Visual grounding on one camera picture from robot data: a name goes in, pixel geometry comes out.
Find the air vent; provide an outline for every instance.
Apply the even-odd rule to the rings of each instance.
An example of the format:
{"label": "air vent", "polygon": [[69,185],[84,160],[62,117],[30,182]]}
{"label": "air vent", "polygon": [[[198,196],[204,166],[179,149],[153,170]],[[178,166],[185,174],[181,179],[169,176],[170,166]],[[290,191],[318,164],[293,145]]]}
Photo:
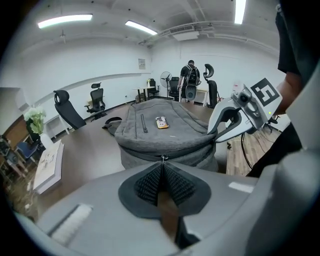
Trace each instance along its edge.
{"label": "air vent", "polygon": [[195,28],[193,25],[181,26],[181,27],[170,29],[171,34],[176,34],[181,32],[190,32],[190,31],[195,31]]}

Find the wall sign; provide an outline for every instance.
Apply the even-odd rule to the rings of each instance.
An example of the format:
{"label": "wall sign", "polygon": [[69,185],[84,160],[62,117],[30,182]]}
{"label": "wall sign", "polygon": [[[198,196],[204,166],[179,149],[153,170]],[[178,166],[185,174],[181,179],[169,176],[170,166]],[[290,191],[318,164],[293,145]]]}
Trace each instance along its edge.
{"label": "wall sign", "polygon": [[146,69],[146,60],[143,58],[139,58],[139,69],[145,70]]}

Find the blue chair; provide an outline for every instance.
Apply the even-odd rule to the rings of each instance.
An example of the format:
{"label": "blue chair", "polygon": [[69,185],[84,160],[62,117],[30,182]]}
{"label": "blue chair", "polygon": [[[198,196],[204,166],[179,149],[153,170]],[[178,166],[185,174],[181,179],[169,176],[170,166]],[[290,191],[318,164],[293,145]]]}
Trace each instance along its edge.
{"label": "blue chair", "polygon": [[36,161],[32,156],[37,151],[38,144],[34,148],[30,149],[28,143],[21,141],[16,145],[16,149],[23,154],[26,160],[31,159],[36,164]]}

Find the zipper pull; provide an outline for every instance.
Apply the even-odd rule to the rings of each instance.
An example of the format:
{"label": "zipper pull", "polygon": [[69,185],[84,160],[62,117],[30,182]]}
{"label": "zipper pull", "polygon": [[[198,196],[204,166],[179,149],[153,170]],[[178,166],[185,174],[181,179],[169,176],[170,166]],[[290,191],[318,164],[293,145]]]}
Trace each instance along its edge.
{"label": "zipper pull", "polygon": [[167,161],[167,160],[169,159],[169,155],[163,154],[163,155],[161,156],[161,158],[162,158],[162,164],[164,164],[165,161]]}

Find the white wall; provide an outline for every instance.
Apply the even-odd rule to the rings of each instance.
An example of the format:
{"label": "white wall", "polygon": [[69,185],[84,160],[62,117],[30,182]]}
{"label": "white wall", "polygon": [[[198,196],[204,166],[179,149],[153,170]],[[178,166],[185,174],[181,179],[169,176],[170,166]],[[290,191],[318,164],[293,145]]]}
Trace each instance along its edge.
{"label": "white wall", "polygon": [[0,134],[22,115],[15,101],[16,94],[14,88],[0,88]]}
{"label": "white wall", "polygon": [[[94,38],[67,41],[27,51],[18,57],[7,54],[0,73],[0,87],[14,83],[23,89],[26,102],[42,105],[45,121],[58,115],[54,106],[54,90],[66,90],[70,101],[82,118],[90,116],[84,105],[90,100],[91,84],[101,83],[106,108],[135,99],[151,73],[150,50],[144,46],[114,39]],[[145,69],[139,69],[138,59],[145,59]],[[54,121],[51,135],[63,131]]]}
{"label": "white wall", "polygon": [[[272,85],[277,86],[285,77],[285,74],[277,69],[277,56],[252,45],[228,39],[195,39],[181,42],[171,40],[154,46],[151,49],[151,58],[151,76],[157,85],[160,85],[162,72],[168,71],[172,76],[179,77],[181,68],[188,64],[189,60],[194,60],[202,81],[198,88],[207,89],[208,84],[203,78],[203,72],[205,64],[211,64],[214,68],[211,79],[216,81],[218,92],[223,98],[230,97],[235,83],[252,86],[267,78]],[[160,86],[160,95],[167,96],[163,86]],[[274,127],[280,131],[290,122],[287,115],[281,116],[279,121]]]}

